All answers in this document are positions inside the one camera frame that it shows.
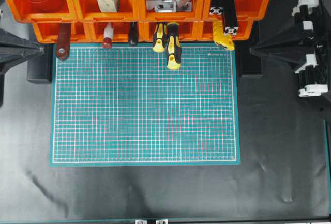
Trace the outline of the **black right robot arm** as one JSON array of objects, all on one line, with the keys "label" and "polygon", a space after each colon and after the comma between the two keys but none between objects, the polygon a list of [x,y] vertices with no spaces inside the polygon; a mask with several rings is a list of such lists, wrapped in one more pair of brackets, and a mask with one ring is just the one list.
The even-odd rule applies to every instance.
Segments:
[{"label": "black right robot arm", "polygon": [[250,48],[250,54],[288,64],[298,95],[330,122],[330,15],[320,0],[299,0],[294,25]]}]

